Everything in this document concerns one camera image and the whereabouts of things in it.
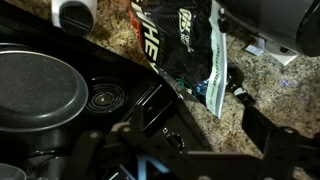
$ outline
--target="round black lid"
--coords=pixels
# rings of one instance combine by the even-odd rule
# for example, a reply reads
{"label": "round black lid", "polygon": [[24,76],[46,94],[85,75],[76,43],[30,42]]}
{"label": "round black lid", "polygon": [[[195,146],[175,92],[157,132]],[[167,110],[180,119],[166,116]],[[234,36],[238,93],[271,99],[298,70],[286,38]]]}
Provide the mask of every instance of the round black lid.
{"label": "round black lid", "polygon": [[0,52],[0,130],[30,132],[64,124],[88,99],[82,76],[68,64],[29,51]]}
{"label": "round black lid", "polygon": [[90,9],[78,1],[69,1],[60,7],[59,22],[61,28],[72,36],[84,36],[94,27]]}

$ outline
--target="white label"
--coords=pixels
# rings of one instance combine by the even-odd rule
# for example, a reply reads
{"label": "white label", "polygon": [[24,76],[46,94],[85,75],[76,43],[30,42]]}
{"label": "white label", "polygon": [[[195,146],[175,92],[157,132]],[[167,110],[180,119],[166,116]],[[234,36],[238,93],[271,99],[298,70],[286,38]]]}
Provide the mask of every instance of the white label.
{"label": "white label", "polygon": [[245,50],[249,53],[252,53],[256,56],[261,56],[265,50],[266,42],[260,37],[253,37],[255,39],[254,44],[250,44]]}
{"label": "white label", "polygon": [[238,96],[239,94],[243,94],[243,93],[246,93],[247,91],[245,89],[242,89],[242,88],[238,88],[234,91],[234,95],[235,96]]}
{"label": "white label", "polygon": [[226,51],[226,34],[219,30],[218,12],[220,6],[217,2],[212,1],[210,24],[211,32],[211,49],[212,72],[208,79],[208,89],[206,94],[207,108],[219,119],[221,118],[222,103],[226,88],[227,77],[227,51]]}
{"label": "white label", "polygon": [[249,53],[252,53],[252,54],[256,55],[256,56],[260,56],[264,52],[264,50],[261,50],[261,49],[255,47],[255,46],[253,46],[251,44],[245,50],[247,52],[249,52]]}
{"label": "white label", "polygon": [[154,23],[152,23],[142,12],[142,9],[137,4],[131,2],[131,6],[133,9],[135,9],[137,16],[143,21],[142,25],[145,27],[148,31],[144,33],[145,35],[145,49],[144,51],[152,57],[152,59],[155,61],[158,56],[158,45],[159,45],[159,39],[155,37],[155,34],[158,34],[158,30]]}
{"label": "white label", "polygon": [[181,32],[181,42],[187,46],[188,52],[194,50],[190,47],[190,32],[191,32],[191,18],[192,14],[189,10],[180,8],[179,9],[179,28]]}

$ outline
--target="black appliance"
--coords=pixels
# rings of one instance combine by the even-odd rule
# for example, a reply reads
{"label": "black appliance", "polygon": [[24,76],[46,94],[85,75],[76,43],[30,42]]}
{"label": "black appliance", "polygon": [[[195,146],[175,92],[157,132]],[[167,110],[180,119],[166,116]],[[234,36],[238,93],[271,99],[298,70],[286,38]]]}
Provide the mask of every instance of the black appliance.
{"label": "black appliance", "polygon": [[177,151],[205,150],[183,101],[155,72],[71,37],[0,1],[0,162],[29,178],[57,178],[78,136],[110,131],[144,111],[137,124]]}
{"label": "black appliance", "polygon": [[[262,158],[242,153],[203,151],[180,154],[161,140],[146,137],[130,124],[118,123],[109,134],[98,131],[83,133],[62,179],[94,179],[98,173],[88,171],[93,165],[91,162],[99,164],[102,171],[120,165],[128,177],[139,180],[319,179],[319,132],[308,138],[291,127],[277,127],[253,106],[245,107],[241,124],[263,153]],[[104,145],[97,147],[97,142],[103,141],[103,137]],[[295,167],[303,169],[309,177],[304,173],[293,177]],[[109,179],[123,178],[116,173]]]}
{"label": "black appliance", "polygon": [[301,54],[320,55],[319,5],[311,0],[217,0],[233,19]]}

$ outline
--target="speckled countertop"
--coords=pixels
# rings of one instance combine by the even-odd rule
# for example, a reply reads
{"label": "speckled countertop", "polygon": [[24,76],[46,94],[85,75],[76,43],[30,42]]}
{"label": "speckled countertop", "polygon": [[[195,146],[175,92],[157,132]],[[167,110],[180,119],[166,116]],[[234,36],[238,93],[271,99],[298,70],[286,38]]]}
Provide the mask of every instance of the speckled countertop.
{"label": "speckled countertop", "polygon": [[[51,19],[50,0],[7,1],[41,18]],[[129,22],[126,2],[99,0],[97,25],[86,38],[148,67]],[[228,58],[245,73],[244,87],[257,100],[256,107],[275,124],[291,126],[312,137],[320,130],[320,58],[299,56],[284,67],[268,54],[256,57],[244,52],[242,49],[247,45],[247,36],[243,32],[243,29],[235,28],[228,34]],[[188,103],[188,107],[214,151],[240,151],[261,156],[241,130],[244,108],[231,95],[225,96],[220,121],[202,105]]]}

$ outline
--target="supplement bag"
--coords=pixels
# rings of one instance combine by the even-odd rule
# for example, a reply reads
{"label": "supplement bag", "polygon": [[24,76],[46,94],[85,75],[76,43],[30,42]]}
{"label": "supplement bag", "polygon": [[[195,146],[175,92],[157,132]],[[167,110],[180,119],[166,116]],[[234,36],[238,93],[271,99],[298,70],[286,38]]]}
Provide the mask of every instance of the supplement bag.
{"label": "supplement bag", "polygon": [[227,73],[219,10],[211,0],[130,1],[132,25],[154,70],[171,76],[218,118]]}

